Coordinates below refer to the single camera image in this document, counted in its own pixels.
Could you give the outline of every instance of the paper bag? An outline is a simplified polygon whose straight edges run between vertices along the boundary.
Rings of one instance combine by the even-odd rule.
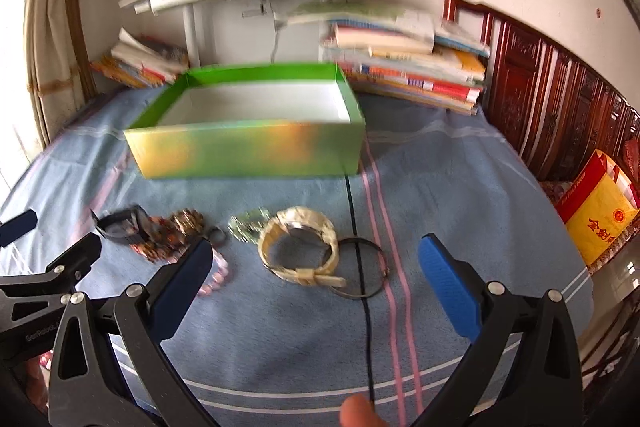
[[[556,210],[589,266],[636,217],[638,203],[629,178],[596,150]]]

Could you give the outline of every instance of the green box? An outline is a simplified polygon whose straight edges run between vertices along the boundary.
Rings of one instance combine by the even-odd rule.
[[[202,68],[125,131],[145,178],[342,176],[358,170],[365,122],[334,64]]]

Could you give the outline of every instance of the carved wooden panel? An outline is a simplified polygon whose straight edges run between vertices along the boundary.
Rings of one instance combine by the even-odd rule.
[[[636,113],[634,109],[629,110],[629,115],[626,118],[625,125],[625,134],[623,136],[623,141],[638,139],[639,133],[638,130],[640,128],[640,115]]]
[[[610,93],[609,110],[604,111],[601,139],[598,148],[609,156],[616,157],[620,153],[620,137],[624,131],[625,103],[622,97],[616,93]]]
[[[522,147],[532,111],[540,49],[539,39],[502,24],[487,117],[516,151]]]
[[[598,83],[598,78],[590,71],[585,71],[584,82],[580,88],[580,96],[593,100],[593,94]]]
[[[580,66],[577,100],[564,131],[559,160],[549,176],[553,180],[573,180],[596,148],[610,102],[610,88]]]
[[[529,120],[530,99],[536,83],[536,73],[505,64],[500,70],[498,81],[500,111],[494,114],[491,124],[495,125],[518,151]]]
[[[528,70],[537,70],[540,39],[517,26],[511,26],[506,60]]]
[[[460,10],[483,17],[481,38],[487,44],[494,20],[501,24],[498,46],[492,50],[495,65],[485,97],[487,117],[522,151],[539,180],[572,180],[594,148],[617,156],[626,140],[640,141],[638,111],[580,57],[494,8],[465,0],[445,1],[448,20],[455,20]],[[550,60],[544,49],[558,51],[558,58]]]
[[[568,55],[558,52],[554,69],[549,73],[551,86],[549,88],[545,114],[541,117],[542,129],[540,131],[540,139],[529,162],[529,169],[536,177],[539,177],[542,172],[549,148],[552,148],[556,142],[556,140],[554,140],[556,129],[561,128],[561,117],[563,115],[561,114],[562,108],[560,103],[564,86],[569,82],[570,62]]]

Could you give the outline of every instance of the blue bedsheet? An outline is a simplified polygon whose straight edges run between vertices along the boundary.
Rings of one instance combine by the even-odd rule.
[[[420,237],[434,232],[454,257],[512,292],[558,288],[580,333],[591,316],[591,281],[562,221],[504,138],[479,115],[459,116],[400,100],[362,96],[367,141],[361,174],[306,180],[145,180],[122,130],[158,95],[122,92],[71,126],[42,155],[2,207],[5,221],[27,208],[36,230],[0,255],[3,275],[36,273],[92,230],[98,215],[133,203],[167,216],[184,208],[224,225],[258,206],[303,205],[324,212],[338,235],[382,245],[390,283],[369,300],[376,408],[408,425],[451,374],[467,343],[458,337],[417,262]],[[360,301],[276,279],[254,245],[231,240],[221,252],[231,280],[196,298],[163,347],[198,399],[222,425],[337,425],[340,403],[368,393],[366,312]],[[375,256],[363,251],[373,276]],[[354,255],[340,269],[354,277]],[[79,288],[119,294],[157,269],[127,247],[103,242]],[[121,366],[136,397],[148,401],[119,339]],[[497,394],[517,338],[510,339],[486,397]]]

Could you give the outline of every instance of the book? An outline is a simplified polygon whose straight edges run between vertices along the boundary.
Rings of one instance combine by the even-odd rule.
[[[339,48],[382,47],[414,53],[431,53],[433,45],[398,32],[367,30],[352,26],[334,25],[334,38]]]
[[[428,76],[407,75],[403,74],[402,71],[387,70],[385,68],[377,68],[375,66],[355,66],[353,69],[373,78],[380,78],[401,86],[410,86],[424,91],[443,94],[457,100],[463,100],[464,102],[476,103],[478,96],[480,96],[480,93],[482,92],[482,90],[477,87],[465,87],[458,84],[449,84],[448,82],[436,80]]]
[[[346,62],[364,66],[378,66],[390,70],[400,70],[404,74],[428,76],[436,80],[444,80],[464,86],[481,86],[482,81],[476,79],[465,70],[445,70],[432,64],[418,64],[408,60],[392,60],[390,58],[372,57],[368,50],[344,50],[335,47],[335,41],[322,43],[322,57],[325,62]]]
[[[137,70],[113,58],[109,55],[101,57],[90,63],[92,70],[99,71],[107,78],[115,80],[134,89],[145,89],[146,87],[159,87],[164,81],[158,76],[145,71]]]
[[[411,102],[417,102],[422,105],[450,109],[467,116],[476,114],[478,111],[472,103],[461,102],[437,93],[423,92],[418,89],[411,89],[410,87],[395,86],[380,80],[372,81],[371,78],[363,74],[346,72],[345,75],[351,89],[356,92],[367,92],[382,96],[390,96],[392,98],[410,100]]]
[[[138,70],[149,71],[162,78],[165,82],[173,82],[178,75],[188,69],[188,67],[178,62],[150,55],[138,47],[130,46],[124,42],[118,42],[111,49],[111,56]]]
[[[491,54],[489,46],[482,44],[482,42],[475,39],[473,35],[455,22],[447,21],[446,19],[439,19],[438,23],[434,24],[434,26],[434,42],[436,44],[463,52],[477,54],[486,58]]]
[[[311,2],[274,18],[284,24],[329,21],[354,28],[392,31],[418,39],[433,47],[433,17],[428,12],[375,2]]]
[[[401,67],[412,62],[419,66],[433,67],[452,74],[459,73],[462,70],[473,80],[484,80],[484,66],[476,55],[439,45],[433,47],[433,53],[431,54],[399,52],[386,48],[369,48],[369,54],[372,57],[398,60],[401,63]]]

